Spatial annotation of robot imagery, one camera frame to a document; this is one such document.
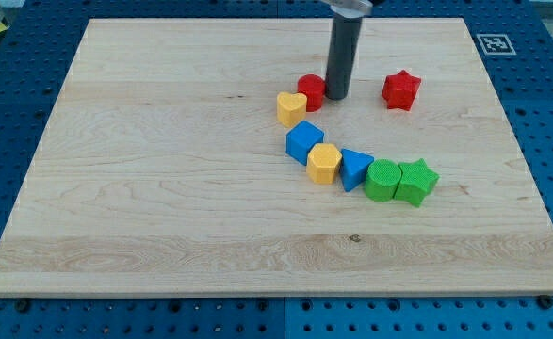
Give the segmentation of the silver rod mount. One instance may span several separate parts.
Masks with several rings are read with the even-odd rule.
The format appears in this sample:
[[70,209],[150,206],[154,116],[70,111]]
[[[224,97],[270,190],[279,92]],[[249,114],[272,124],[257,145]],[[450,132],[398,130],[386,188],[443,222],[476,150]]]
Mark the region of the silver rod mount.
[[321,0],[331,10],[346,18],[361,18],[371,13],[373,3],[370,0]]

